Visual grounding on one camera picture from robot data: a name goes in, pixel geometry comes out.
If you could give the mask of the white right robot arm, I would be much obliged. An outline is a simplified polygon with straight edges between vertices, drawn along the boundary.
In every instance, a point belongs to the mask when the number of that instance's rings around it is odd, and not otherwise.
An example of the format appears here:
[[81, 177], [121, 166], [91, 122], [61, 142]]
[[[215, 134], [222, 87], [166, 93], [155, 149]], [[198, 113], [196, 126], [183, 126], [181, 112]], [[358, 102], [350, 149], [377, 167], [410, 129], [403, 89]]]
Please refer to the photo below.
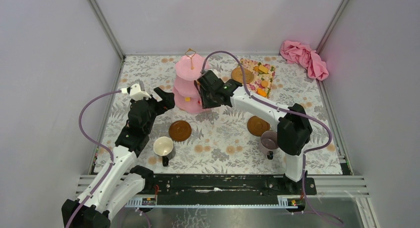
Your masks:
[[313, 128], [309, 117], [299, 104], [291, 107], [275, 103], [233, 79], [223, 82], [208, 70], [195, 82], [204, 109], [229, 106], [249, 112], [268, 122], [277, 133], [277, 144], [285, 153], [284, 188], [290, 194], [297, 194], [304, 187], [303, 148], [309, 143]]

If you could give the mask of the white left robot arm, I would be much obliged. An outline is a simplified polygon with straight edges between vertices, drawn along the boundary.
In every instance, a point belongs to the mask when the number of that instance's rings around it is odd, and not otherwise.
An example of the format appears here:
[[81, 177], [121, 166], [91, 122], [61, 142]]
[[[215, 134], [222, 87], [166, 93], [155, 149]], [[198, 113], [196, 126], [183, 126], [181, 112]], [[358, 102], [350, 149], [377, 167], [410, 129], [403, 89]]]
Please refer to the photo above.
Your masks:
[[64, 202], [61, 212], [66, 228], [108, 228], [115, 214], [131, 197], [138, 192], [152, 191], [153, 172], [135, 166], [134, 162], [149, 142], [156, 117], [175, 107], [174, 93], [159, 87], [154, 88], [154, 92], [161, 100], [143, 91], [138, 83], [109, 92], [109, 95], [127, 94], [130, 97], [128, 120], [113, 149], [95, 141], [82, 126], [79, 127], [88, 140], [107, 150], [110, 159], [75, 200]]

